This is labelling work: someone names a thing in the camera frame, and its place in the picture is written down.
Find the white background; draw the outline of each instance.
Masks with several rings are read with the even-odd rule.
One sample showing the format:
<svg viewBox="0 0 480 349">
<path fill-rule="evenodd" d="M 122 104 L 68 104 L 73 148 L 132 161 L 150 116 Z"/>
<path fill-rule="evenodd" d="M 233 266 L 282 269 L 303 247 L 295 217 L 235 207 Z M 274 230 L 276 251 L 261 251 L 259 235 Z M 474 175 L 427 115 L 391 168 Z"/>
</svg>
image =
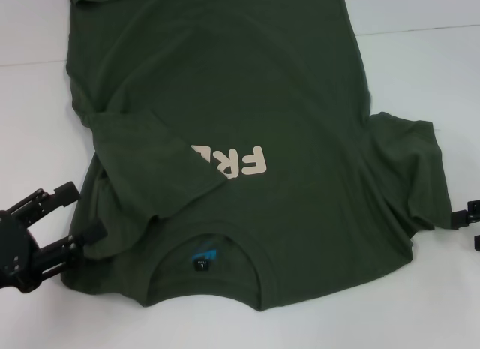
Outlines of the white background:
<svg viewBox="0 0 480 349">
<path fill-rule="evenodd" d="M 347 0 L 373 112 L 432 121 L 454 210 L 480 199 L 480 0 Z M 93 154 L 71 109 L 68 0 L 0 0 L 0 208 L 37 188 L 81 186 Z M 73 207 L 32 227 L 67 233 Z M 141 308 L 86 296 L 57 278 L 0 290 L 0 348 L 471 348 L 480 342 L 480 253 L 473 237 L 414 238 L 415 260 L 361 287 L 263 313 L 213 296 Z"/>
</svg>

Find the black clamp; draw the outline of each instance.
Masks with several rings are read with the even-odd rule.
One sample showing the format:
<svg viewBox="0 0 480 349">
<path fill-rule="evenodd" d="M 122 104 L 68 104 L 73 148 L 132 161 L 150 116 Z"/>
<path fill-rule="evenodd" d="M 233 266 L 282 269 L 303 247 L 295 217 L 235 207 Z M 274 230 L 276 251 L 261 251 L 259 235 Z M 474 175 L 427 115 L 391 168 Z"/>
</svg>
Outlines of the black clamp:
<svg viewBox="0 0 480 349">
<path fill-rule="evenodd" d="M 107 236 L 101 222 L 93 223 L 79 236 L 67 236 L 39 248 L 28 228 L 60 206 L 80 199 L 72 182 L 50 195 L 37 190 L 7 211 L 0 211 L 0 288 L 17 287 L 22 293 L 37 289 L 83 259 L 83 246 Z"/>
<path fill-rule="evenodd" d="M 461 227 L 468 227 L 470 224 L 480 221 L 480 200 L 469 201 L 467 204 L 468 210 L 461 210 L 451 214 L 451 228 L 460 229 Z M 475 237 L 475 250 L 480 251 L 480 235 Z"/>
</svg>

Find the t-shirt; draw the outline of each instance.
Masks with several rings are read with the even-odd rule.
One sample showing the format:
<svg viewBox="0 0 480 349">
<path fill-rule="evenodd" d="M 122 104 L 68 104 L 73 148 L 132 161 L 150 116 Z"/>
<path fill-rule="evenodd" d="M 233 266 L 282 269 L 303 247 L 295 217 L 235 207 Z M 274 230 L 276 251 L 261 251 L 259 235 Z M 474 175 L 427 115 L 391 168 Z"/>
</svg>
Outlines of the t-shirt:
<svg viewBox="0 0 480 349">
<path fill-rule="evenodd" d="M 370 116 L 344 0 L 71 0 L 67 72 L 95 148 L 70 231 L 109 234 L 74 290 L 265 310 L 450 225 L 433 126 Z"/>
</svg>

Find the dark green shirt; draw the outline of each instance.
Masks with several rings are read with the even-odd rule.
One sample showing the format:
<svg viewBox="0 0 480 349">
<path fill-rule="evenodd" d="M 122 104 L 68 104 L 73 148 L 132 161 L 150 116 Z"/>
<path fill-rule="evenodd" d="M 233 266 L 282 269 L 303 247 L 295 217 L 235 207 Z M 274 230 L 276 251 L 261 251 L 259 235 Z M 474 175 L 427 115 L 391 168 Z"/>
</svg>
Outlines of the dark green shirt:
<svg viewBox="0 0 480 349">
<path fill-rule="evenodd" d="M 432 124 L 370 116 L 344 0 L 71 1 L 96 151 L 71 232 L 109 236 L 67 286 L 264 310 L 386 275 L 449 226 Z"/>
</svg>

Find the t-shirt sleeve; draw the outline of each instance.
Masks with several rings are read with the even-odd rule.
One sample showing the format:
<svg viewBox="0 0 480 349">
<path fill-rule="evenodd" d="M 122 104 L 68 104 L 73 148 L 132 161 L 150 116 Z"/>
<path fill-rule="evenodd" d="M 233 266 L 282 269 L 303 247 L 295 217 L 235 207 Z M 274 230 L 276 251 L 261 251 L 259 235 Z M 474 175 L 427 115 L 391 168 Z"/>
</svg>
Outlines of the t-shirt sleeve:
<svg viewBox="0 0 480 349">
<path fill-rule="evenodd" d="M 85 248 L 87 257 L 129 249 L 150 220 L 172 217 L 226 180 L 150 111 L 95 113 L 82 120 L 93 133 L 96 154 L 71 232 L 99 218 L 109 234 Z"/>
<path fill-rule="evenodd" d="M 371 116 L 367 126 L 367 165 L 409 236 L 434 227 L 450 228 L 452 209 L 432 123 L 380 113 Z"/>
</svg>

